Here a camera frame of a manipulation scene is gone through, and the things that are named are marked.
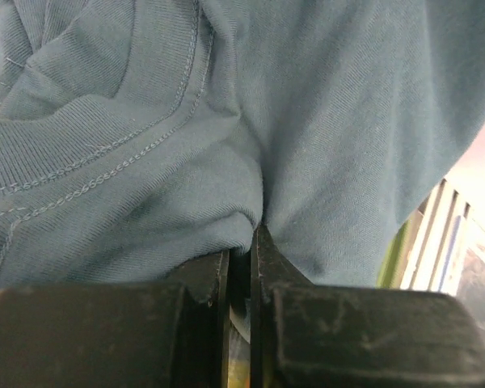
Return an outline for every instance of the teal fabric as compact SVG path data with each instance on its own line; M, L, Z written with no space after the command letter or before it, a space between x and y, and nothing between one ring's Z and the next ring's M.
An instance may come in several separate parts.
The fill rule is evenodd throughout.
M373 286L485 121L485 0L0 0L0 288L153 280L268 225Z

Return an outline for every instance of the teal sweatshirt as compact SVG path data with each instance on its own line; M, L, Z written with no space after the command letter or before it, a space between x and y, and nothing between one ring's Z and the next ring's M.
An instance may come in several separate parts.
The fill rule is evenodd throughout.
M0 288L154 280L268 225L372 286L485 121L485 0L0 0Z

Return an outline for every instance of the black clamp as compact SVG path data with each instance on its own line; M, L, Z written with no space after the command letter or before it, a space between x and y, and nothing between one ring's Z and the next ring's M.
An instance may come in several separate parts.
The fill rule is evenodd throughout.
M262 226L250 260L252 388L485 388L485 349L454 298L313 285ZM0 388L225 387L229 261L0 291Z

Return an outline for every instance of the clamp jaw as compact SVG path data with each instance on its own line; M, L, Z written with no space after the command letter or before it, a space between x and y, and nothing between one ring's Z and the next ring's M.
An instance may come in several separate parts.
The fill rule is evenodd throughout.
M313 285L251 252L251 387L485 388L473 319L436 293ZM0 388L227 384L230 253L138 285L0 291Z

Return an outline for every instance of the double stitched seam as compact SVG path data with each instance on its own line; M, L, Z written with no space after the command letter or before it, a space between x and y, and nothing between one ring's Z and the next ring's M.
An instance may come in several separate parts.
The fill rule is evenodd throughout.
M196 111L198 105L200 104L200 99L201 96L205 92L205 83L206 83L206 78L209 72L209 67L210 67L210 61L211 61L211 56L212 56L212 47L213 47L213 29L210 31L210 37L209 37L209 50L207 54L207 61L205 63L205 70L201 79L201 84L200 84L200 90L198 91L196 95L196 99L192 103L191 109L188 113L188 115L185 117L182 123L177 124L174 128L172 128L170 131L168 131L166 134L161 136L158 140L152 142L151 144L147 145L142 151L138 152L137 154L133 155L131 158L124 160L122 163L117 165L114 169L111 171L107 171L103 173L102 175L99 175L97 178L92 179L89 183L85 184L81 188L70 192L64 197L59 198L56 201L50 202L49 204L35 209L32 212L25 214L22 217L18 217L16 221L14 221L10 228L9 232L6 237L6 242L4 243L1 251L0 251L0 268L5 260L6 254L9 251L12 240L13 240L13 235L20 223L29 221L33 219L34 217L38 217L41 214L47 213L51 209L55 209L59 206L64 205L66 202L70 202L72 199L78 198L82 196L83 194L86 194L89 192L91 189L96 188L100 184L104 183L105 181L109 180L110 178L118 175L120 172L124 171L127 167L132 166L136 161L140 160L144 156L146 156L149 152L154 150L158 145L160 145L162 142L164 142L168 137L170 137L173 133L175 133L177 130L181 129L187 122L190 121L190 119L194 116L194 112Z
M192 36L190 39L190 43L188 46L188 55L187 55L187 60L185 64L185 70L183 71L183 77L181 79L181 82L179 83L178 90L175 93L175 100L174 103L172 104L171 108L169 111L159 117L157 120L152 121L148 123L147 125L141 127L137 131L130 133L127 136L124 136L116 141L114 141L110 145L105 145L101 146L98 150L96 150L93 154L89 154L88 156L79 159L76 162L73 162L72 164L59 168L53 172L51 172L48 175L42 176L38 179L34 179L31 182L26 182L26 183L11 183L9 186L4 186L0 188L0 193L5 193L5 195L10 195L14 194L16 192L22 192L29 190L31 188L34 188L36 186L40 186L41 184L56 180L57 178L66 175L72 171L75 171L83 166L85 166L87 163L92 162L96 159L99 159L109 153L112 150L115 150L119 146L122 146L123 144L127 143L128 141L134 139L138 135L144 133L147 129L150 129L151 127L154 127L155 125L159 124L160 122L167 120L169 117L171 117L176 110L179 108L181 103L183 102L183 97L185 96L185 90L187 88L188 80L190 78L191 72L192 72L192 63L194 61L194 52L196 51L196 42L197 42L197 36L198 36L198 31L199 31L199 23L200 23L200 8L199 8L199 3L198 0L194 0L193 4L193 12L192 12ZM14 63L16 65L20 65L17 62L14 62L10 60L11 63Z

